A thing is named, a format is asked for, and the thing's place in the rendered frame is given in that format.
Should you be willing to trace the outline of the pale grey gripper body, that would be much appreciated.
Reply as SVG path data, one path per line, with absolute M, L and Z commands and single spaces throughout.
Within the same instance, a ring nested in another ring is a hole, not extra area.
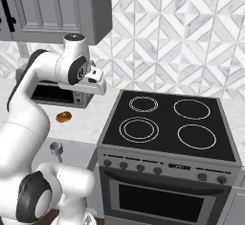
M 105 79 L 101 79 L 100 82 L 98 83 L 84 82 L 82 80 L 75 85 L 60 83 L 58 87 L 64 90 L 88 93 L 88 94 L 93 94 L 93 95 L 104 95 L 106 92 Z

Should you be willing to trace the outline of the pale grey open drawer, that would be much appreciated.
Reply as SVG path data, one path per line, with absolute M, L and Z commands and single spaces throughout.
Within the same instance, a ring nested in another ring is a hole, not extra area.
M 62 164 L 89 169 L 91 171 L 94 170 L 98 161 L 97 147 L 95 145 L 71 140 L 60 140 L 56 138 L 47 138 L 45 140 L 44 144 L 33 159 L 32 169 L 36 169 L 42 163 L 58 162 L 58 158 L 54 156 L 50 148 L 52 143 L 62 145 Z

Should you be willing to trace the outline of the silver measuring cup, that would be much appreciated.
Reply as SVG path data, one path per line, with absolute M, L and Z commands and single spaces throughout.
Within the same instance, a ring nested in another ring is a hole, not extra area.
M 50 144 L 50 151 L 52 152 L 52 154 L 54 156 L 57 157 L 57 160 L 59 163 L 62 162 L 62 153 L 63 153 L 63 147 L 62 147 L 62 143 L 58 143 L 58 142 L 52 142 Z

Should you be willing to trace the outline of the brown glazed doughnut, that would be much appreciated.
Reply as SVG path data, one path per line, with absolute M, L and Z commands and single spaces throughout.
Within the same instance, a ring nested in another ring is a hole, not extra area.
M 72 114 L 68 111 L 64 111 L 56 115 L 56 120 L 59 123 L 65 123 L 70 121 L 71 119 L 72 119 Z

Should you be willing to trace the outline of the silver stove with black hob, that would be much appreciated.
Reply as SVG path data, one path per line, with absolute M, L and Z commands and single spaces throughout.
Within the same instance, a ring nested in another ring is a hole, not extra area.
M 100 135 L 98 159 L 99 169 L 107 159 L 108 169 L 155 174 L 158 167 L 159 176 L 208 184 L 221 185 L 217 177 L 225 176 L 221 186 L 231 188 L 242 168 L 220 100 L 127 90 L 119 93 Z

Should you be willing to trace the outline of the oven door with dark window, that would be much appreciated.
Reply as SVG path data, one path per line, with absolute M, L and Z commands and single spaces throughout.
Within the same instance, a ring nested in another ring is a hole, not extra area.
M 127 184 L 100 168 L 104 225 L 216 225 L 230 191 L 197 195 Z

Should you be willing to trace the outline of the grey base cabinet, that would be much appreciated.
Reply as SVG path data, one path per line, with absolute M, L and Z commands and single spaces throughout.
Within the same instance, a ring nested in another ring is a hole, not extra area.
M 245 171 L 238 174 L 218 225 L 245 225 Z

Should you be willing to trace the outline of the grey wall cupboard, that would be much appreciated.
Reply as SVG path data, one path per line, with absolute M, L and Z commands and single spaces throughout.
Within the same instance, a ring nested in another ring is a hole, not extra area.
M 0 41 L 61 43 L 83 34 L 96 45 L 112 30 L 111 0 L 8 0 L 15 18 L 11 33 L 0 0 Z

